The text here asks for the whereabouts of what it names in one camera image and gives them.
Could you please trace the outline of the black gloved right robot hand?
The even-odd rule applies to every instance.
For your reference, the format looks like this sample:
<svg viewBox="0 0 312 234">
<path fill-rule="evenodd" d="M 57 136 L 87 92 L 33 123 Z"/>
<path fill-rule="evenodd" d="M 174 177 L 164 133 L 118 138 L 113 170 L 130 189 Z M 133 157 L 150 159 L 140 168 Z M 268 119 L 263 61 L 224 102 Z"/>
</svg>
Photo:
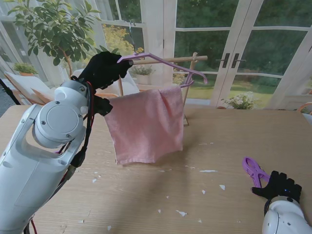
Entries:
<svg viewBox="0 0 312 234">
<path fill-rule="evenodd" d="M 293 179 L 288 178 L 285 173 L 272 171 L 268 184 L 264 188 L 252 187 L 252 192 L 266 199 L 286 196 L 299 203 L 302 187 L 296 184 Z"/>
</svg>

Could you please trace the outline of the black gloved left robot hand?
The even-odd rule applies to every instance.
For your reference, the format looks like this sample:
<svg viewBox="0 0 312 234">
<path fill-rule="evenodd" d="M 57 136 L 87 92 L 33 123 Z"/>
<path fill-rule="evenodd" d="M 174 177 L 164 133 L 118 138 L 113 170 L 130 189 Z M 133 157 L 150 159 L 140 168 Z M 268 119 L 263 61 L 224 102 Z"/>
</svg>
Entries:
<svg viewBox="0 0 312 234">
<path fill-rule="evenodd" d="M 121 55 L 110 52 L 101 52 L 94 55 L 78 79 L 83 82 L 89 82 L 96 90 L 106 89 L 119 78 L 124 78 L 133 63 L 129 60 L 123 60 L 118 63 Z"/>
</svg>

